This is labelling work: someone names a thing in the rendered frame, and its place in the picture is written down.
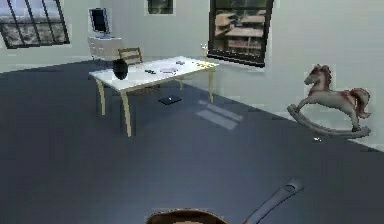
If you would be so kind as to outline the wooden chair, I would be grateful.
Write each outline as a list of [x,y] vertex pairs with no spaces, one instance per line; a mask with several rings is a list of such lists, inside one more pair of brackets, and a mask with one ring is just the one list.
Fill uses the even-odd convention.
[[119,57],[128,65],[138,65],[143,63],[141,50],[139,47],[121,48],[118,50]]

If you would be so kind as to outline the black flat tablet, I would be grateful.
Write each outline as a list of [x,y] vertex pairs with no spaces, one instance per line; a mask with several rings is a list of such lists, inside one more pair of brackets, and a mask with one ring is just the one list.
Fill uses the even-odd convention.
[[170,95],[170,96],[163,97],[163,98],[159,99],[159,102],[164,104],[164,105],[171,105],[171,104],[179,102],[179,101],[181,101],[181,98],[179,96],[175,96],[175,95]]

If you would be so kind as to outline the white dining table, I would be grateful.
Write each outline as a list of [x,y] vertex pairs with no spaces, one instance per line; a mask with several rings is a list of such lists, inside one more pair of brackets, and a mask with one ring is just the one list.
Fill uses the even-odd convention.
[[[176,64],[176,61],[184,61],[184,65]],[[213,74],[218,67],[200,68],[195,63],[202,60],[177,56],[128,67],[127,77],[119,80],[115,77],[112,69],[90,72],[89,75],[95,79],[101,100],[101,114],[105,114],[104,86],[109,86],[119,93],[125,114],[126,133],[132,136],[130,105],[127,94],[145,87],[155,86],[168,81],[180,80],[187,75],[207,71],[209,73],[209,99],[213,101]],[[157,74],[149,74],[144,70],[154,70]]]

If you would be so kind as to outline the grey rocking horse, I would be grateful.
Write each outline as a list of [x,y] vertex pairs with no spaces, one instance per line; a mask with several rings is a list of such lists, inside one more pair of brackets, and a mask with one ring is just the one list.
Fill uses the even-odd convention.
[[[312,84],[308,95],[298,105],[290,104],[287,111],[299,124],[318,134],[346,139],[368,136],[371,132],[370,128],[361,127],[359,119],[366,119],[370,116],[370,113],[365,111],[370,99],[369,92],[363,88],[334,91],[330,89],[331,80],[329,66],[316,64],[304,80],[306,85]],[[318,104],[340,110],[351,119],[351,130],[331,129],[312,122],[300,112],[307,104]]]

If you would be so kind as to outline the brown round object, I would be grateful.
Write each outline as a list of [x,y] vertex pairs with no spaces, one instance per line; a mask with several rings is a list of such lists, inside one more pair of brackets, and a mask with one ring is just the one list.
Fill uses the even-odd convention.
[[176,209],[152,214],[145,224],[228,224],[221,217],[198,209]]

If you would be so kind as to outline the black vase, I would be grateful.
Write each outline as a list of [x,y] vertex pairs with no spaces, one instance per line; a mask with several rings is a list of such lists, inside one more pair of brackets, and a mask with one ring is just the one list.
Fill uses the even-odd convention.
[[128,64],[123,59],[114,60],[113,73],[119,80],[125,79],[128,74]]

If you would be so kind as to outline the small framed wall picture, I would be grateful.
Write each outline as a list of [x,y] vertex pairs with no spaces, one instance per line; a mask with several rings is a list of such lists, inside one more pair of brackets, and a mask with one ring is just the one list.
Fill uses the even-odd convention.
[[172,14],[173,0],[147,0],[149,14]]

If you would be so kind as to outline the black framed window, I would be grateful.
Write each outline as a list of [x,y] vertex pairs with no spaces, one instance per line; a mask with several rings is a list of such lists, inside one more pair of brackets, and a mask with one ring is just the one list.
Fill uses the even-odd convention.
[[7,49],[69,44],[61,0],[0,0],[0,36]]
[[209,58],[263,68],[274,0],[210,0]]

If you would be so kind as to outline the white framed television set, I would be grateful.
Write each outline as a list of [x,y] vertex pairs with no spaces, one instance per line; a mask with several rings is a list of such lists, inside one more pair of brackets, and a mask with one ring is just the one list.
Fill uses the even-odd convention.
[[107,10],[105,8],[91,8],[89,10],[92,30],[99,33],[102,38],[110,36]]

